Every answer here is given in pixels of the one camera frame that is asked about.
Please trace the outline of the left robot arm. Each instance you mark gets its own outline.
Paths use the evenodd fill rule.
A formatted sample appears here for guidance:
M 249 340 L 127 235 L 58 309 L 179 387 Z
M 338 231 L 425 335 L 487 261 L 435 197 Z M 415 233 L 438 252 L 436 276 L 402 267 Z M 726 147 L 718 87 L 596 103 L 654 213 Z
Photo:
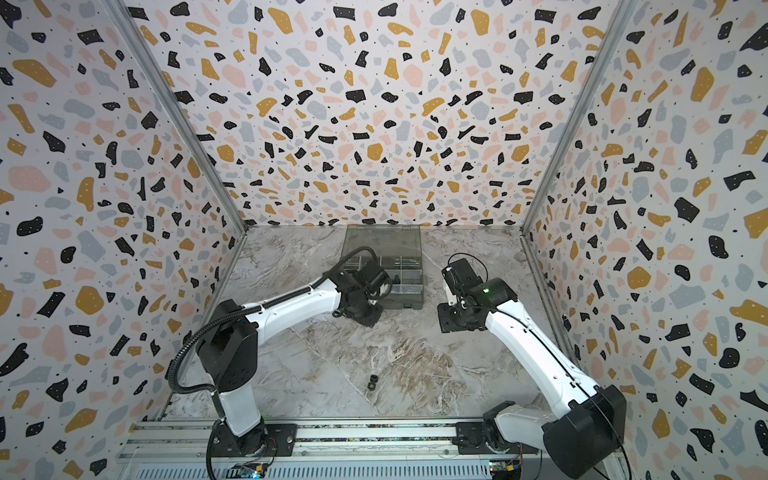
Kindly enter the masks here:
M 268 300 L 221 304 L 220 317 L 201 329 L 190 349 L 210 378 L 218 416 L 212 428 L 214 448 L 238 456 L 275 452 L 279 445 L 266 415 L 278 409 L 262 403 L 278 394 L 259 393 L 257 387 L 284 358 L 278 349 L 296 353 L 297 332 L 313 320 L 341 317 L 373 327 L 392 287 L 388 273 L 369 258 L 359 270 L 337 265 L 308 285 Z

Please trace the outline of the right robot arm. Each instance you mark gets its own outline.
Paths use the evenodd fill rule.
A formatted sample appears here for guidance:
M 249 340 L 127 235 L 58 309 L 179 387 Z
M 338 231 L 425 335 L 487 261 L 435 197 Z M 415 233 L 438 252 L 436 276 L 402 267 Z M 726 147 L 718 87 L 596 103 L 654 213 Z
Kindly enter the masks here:
M 534 380 L 547 410 L 505 401 L 483 414 L 474 432 L 461 427 L 463 449 L 506 454 L 522 446 L 546 453 L 568 478 L 579 479 L 615 452 L 624 452 L 627 401 L 577 367 L 539 328 L 513 289 L 479 276 L 470 254 L 452 255 L 441 274 L 448 297 L 437 307 L 444 333 L 487 331 L 499 339 Z

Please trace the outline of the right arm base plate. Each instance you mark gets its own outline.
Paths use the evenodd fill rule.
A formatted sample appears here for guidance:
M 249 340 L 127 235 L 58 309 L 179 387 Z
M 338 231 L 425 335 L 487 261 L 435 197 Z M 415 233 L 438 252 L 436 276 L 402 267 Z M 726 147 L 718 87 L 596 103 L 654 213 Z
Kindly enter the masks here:
M 458 422 L 452 444 L 462 455 L 497 454 L 513 455 L 538 454 L 539 450 L 519 443 L 504 440 L 488 422 Z

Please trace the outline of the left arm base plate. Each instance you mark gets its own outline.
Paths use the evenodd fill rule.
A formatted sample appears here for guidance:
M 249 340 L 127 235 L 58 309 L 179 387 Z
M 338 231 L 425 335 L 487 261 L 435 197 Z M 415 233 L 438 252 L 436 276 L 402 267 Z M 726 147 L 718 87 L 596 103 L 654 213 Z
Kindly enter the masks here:
M 232 433 L 226 423 L 211 431 L 210 457 L 290 457 L 297 438 L 298 426 L 292 423 L 261 422 L 241 436 Z

